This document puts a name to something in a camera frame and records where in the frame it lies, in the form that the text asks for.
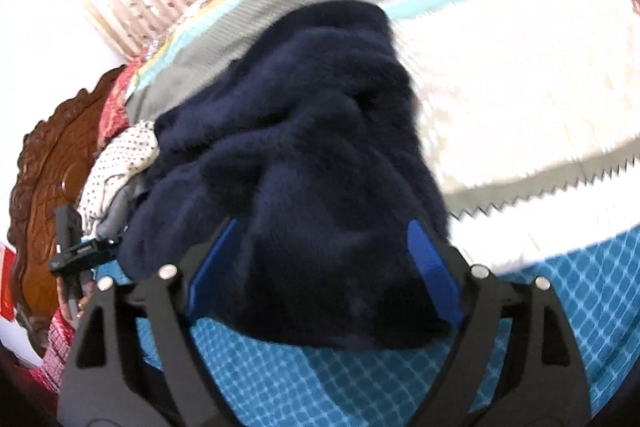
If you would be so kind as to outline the person's left hand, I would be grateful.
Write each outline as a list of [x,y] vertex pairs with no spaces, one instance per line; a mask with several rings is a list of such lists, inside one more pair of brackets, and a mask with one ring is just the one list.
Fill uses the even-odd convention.
[[70,301],[70,297],[68,297],[68,289],[61,279],[58,277],[56,279],[56,292],[58,293],[58,309],[62,314],[65,322],[72,326],[73,329],[77,329],[79,321],[81,317],[84,315],[86,306],[88,306],[89,300],[93,294],[93,291],[96,289],[96,282],[94,280],[89,281],[87,284],[82,286],[82,291],[84,292],[84,297],[80,300],[77,300],[76,303],[72,303]]

